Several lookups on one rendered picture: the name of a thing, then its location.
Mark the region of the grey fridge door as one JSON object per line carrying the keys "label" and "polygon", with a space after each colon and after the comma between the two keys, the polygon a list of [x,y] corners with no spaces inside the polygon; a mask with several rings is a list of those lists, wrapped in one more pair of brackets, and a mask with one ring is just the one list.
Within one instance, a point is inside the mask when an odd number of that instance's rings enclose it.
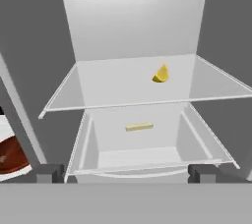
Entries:
{"label": "grey fridge door", "polygon": [[15,87],[4,57],[0,53],[0,106],[32,167],[46,164],[32,123]]}

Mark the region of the clear glass fridge shelf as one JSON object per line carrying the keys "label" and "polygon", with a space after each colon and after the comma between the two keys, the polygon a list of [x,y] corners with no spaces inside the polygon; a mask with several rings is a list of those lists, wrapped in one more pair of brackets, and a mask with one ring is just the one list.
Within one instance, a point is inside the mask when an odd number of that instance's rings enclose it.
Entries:
{"label": "clear glass fridge shelf", "polygon": [[[169,79],[153,76],[165,64]],[[252,97],[252,87],[195,55],[79,61],[39,114]]]}

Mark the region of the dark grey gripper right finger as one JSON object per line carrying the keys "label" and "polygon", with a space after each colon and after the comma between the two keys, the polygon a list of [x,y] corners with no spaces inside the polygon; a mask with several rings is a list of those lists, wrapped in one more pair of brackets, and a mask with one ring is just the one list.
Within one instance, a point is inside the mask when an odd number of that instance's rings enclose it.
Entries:
{"label": "dark grey gripper right finger", "polygon": [[245,180],[225,174],[212,164],[190,164],[188,166],[189,183],[216,184],[216,183],[244,183]]}

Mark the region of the pale yellow butter stick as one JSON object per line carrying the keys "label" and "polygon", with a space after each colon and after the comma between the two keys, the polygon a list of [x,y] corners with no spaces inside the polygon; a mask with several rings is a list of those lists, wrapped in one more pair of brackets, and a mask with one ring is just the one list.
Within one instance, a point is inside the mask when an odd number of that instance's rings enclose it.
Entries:
{"label": "pale yellow butter stick", "polygon": [[140,123],[140,124],[130,124],[126,125],[125,129],[127,132],[140,131],[145,129],[151,129],[154,126],[153,123]]}

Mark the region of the grey fridge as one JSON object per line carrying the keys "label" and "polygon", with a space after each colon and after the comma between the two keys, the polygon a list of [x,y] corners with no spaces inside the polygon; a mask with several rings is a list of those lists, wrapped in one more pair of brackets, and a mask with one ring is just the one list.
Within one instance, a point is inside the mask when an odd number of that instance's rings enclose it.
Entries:
{"label": "grey fridge", "polygon": [[[252,0],[0,0],[0,53],[47,163],[66,170],[84,112],[40,112],[79,61],[198,55],[252,87]],[[191,103],[252,183],[252,97]],[[170,180],[129,183],[186,183]]]}

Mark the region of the white fridge drawer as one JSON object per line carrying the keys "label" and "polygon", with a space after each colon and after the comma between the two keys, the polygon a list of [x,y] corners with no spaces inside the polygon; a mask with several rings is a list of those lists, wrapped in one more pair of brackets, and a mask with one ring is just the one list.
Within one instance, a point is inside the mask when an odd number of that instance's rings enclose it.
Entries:
{"label": "white fridge drawer", "polygon": [[[151,129],[125,129],[149,122]],[[235,163],[191,103],[91,109],[84,112],[65,180],[147,183],[183,178],[190,164]]]}

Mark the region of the yellow lemon wedge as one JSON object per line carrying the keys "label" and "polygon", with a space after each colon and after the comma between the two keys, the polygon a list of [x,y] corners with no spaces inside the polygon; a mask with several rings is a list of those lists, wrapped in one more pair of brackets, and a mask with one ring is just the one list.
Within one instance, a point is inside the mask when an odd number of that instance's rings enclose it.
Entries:
{"label": "yellow lemon wedge", "polygon": [[163,64],[153,76],[153,81],[156,83],[165,83],[169,79],[167,66]]}

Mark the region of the white and brown bottle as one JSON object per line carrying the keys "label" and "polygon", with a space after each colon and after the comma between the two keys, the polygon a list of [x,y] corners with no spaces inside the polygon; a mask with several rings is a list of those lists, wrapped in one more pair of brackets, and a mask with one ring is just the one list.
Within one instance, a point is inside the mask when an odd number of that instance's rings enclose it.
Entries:
{"label": "white and brown bottle", "polygon": [[11,123],[0,107],[0,183],[28,174],[31,169]]}

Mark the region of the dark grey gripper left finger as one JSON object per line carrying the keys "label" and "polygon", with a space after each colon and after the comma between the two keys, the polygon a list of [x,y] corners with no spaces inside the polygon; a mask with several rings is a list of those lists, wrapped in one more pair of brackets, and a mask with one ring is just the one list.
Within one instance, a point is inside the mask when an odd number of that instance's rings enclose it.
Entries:
{"label": "dark grey gripper left finger", "polygon": [[41,164],[28,172],[25,179],[27,183],[62,183],[64,181],[64,166],[62,164]]}

